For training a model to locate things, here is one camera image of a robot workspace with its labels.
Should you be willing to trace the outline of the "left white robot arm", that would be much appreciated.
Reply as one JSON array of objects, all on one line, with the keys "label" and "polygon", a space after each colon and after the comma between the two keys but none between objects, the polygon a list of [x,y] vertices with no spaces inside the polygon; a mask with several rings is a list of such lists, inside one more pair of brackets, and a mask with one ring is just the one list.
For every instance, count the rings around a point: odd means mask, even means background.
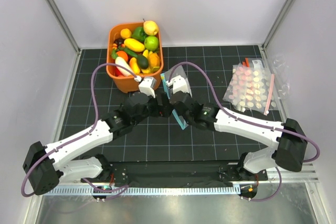
[{"label": "left white robot arm", "polygon": [[48,145],[33,143],[26,154],[23,170],[26,176],[21,187],[24,197],[43,195],[62,180],[96,178],[106,182],[111,177],[109,162],[101,154],[80,164],[79,155],[129,134],[148,117],[169,117],[173,107],[168,95],[159,91],[154,95],[136,92],[121,106],[94,124],[70,137]]}]

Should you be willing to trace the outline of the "clear blue zip bag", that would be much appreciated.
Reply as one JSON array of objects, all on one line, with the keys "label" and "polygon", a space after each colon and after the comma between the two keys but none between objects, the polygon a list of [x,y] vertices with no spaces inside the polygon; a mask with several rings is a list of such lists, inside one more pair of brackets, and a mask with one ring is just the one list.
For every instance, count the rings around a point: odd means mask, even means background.
[{"label": "clear blue zip bag", "polygon": [[183,94],[192,96],[190,83],[182,66],[178,66],[174,71],[171,68],[161,74],[164,92],[173,105],[182,99]]}]

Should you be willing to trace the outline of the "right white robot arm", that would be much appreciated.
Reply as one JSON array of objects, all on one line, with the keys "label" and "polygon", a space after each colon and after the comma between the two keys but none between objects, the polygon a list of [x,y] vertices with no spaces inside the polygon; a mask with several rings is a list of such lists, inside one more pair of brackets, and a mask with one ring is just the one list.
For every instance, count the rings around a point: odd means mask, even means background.
[{"label": "right white robot arm", "polygon": [[200,130],[211,130],[239,135],[265,145],[255,152],[241,155],[233,173],[248,180],[262,170],[280,167],[300,172],[304,163],[307,141],[300,124],[293,119],[285,122],[266,121],[220,109],[213,103],[199,104],[190,94],[177,92],[170,104],[179,116]]}]

